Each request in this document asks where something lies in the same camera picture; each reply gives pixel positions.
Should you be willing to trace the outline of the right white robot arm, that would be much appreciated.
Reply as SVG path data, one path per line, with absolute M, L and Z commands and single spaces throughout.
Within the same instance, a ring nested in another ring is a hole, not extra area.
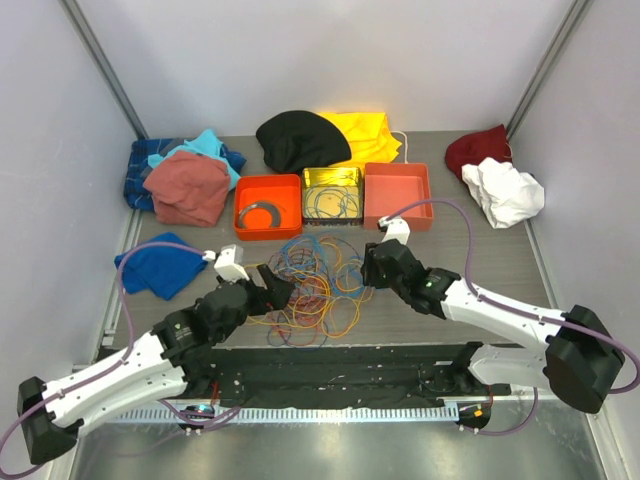
M 624 365 L 621 347 L 591 309 L 575 305 L 563 312 L 497 295 L 455 272 L 423 266 L 396 239 L 366 244 L 361 273 L 365 285 L 392 290 L 417 313 L 511 341 L 509 347 L 481 344 L 452 369 L 462 394 L 517 384 L 548 389 L 566 405 L 595 414 Z

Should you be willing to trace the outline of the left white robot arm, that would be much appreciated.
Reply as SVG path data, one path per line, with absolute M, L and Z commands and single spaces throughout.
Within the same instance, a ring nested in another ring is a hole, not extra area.
M 132 345 L 66 377 L 37 376 L 18 387 L 17 412 L 29 461 L 55 460 L 107 421 L 147 402 L 184 393 L 205 397 L 213 385 L 207 358 L 251 316 L 284 309 L 295 289 L 266 264 L 262 279 L 220 281 L 189 307 L 167 315 Z

